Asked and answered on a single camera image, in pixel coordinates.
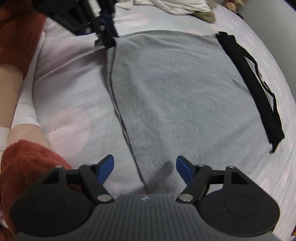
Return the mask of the grey knit garment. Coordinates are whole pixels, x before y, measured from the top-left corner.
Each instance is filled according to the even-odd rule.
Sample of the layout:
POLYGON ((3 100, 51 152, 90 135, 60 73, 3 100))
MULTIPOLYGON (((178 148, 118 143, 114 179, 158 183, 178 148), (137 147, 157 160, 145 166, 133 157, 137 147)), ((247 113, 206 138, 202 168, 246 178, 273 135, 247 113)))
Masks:
POLYGON ((185 188, 178 156, 249 174, 271 150, 246 84, 213 35, 159 30, 117 38, 107 51, 107 87, 150 194, 185 188))

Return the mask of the black garment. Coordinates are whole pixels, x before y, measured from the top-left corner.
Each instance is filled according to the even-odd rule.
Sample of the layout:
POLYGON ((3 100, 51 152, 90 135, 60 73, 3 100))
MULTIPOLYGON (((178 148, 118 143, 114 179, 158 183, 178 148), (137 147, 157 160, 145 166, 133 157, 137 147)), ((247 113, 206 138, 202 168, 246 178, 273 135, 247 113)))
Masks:
POLYGON ((263 80, 257 61, 236 42, 234 35, 218 32, 215 38, 235 65, 247 86, 259 111, 267 139, 272 145, 271 153, 274 153, 279 143, 285 138, 275 94, 263 80))

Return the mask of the white clothes pile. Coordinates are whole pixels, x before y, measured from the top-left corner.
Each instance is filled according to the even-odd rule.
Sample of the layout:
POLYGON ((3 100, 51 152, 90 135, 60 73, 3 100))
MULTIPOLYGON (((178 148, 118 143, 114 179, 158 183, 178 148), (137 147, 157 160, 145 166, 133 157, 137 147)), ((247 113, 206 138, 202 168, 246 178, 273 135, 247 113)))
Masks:
POLYGON ((143 0, 143 1, 117 1, 117 6, 131 9, 133 6, 155 6, 163 11, 175 15, 193 15, 207 23, 214 23, 216 16, 213 10, 217 7, 215 1, 204 0, 143 0))

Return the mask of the polka dot bed sheet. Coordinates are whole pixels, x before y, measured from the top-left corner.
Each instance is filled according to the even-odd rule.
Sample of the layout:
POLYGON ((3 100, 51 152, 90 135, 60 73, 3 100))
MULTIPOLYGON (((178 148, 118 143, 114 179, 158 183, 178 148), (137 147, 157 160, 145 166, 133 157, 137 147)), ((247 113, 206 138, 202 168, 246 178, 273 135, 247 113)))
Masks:
MULTIPOLYGON (((174 16, 155 6, 117 8, 115 25, 121 35, 149 30, 181 31, 211 35, 224 31, 236 37, 259 65, 267 85, 275 94, 285 134, 274 154, 258 115, 227 138, 228 154, 280 206, 280 219, 274 234, 288 240, 295 226, 295 101, 278 64, 255 32, 238 16, 222 6, 215 8, 217 22, 208 24, 192 16, 174 16)), ((177 194, 185 184, 174 161, 161 160, 150 173, 151 182, 142 180, 135 160, 123 137, 105 86, 106 51, 94 46, 95 36, 76 37, 52 20, 43 29, 36 60, 29 71, 26 87, 50 147, 77 168, 94 163, 108 154, 115 168, 105 185, 114 196, 127 193, 177 194)))

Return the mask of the red fleece sleeve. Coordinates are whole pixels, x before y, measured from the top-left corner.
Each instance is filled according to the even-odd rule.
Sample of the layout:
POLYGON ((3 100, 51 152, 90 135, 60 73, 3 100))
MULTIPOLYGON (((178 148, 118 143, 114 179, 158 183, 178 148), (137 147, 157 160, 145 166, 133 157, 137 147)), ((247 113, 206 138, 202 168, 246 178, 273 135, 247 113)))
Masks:
POLYGON ((46 19, 30 1, 1 1, 1 240, 17 234, 15 200, 53 167, 71 169, 51 150, 32 100, 46 19))

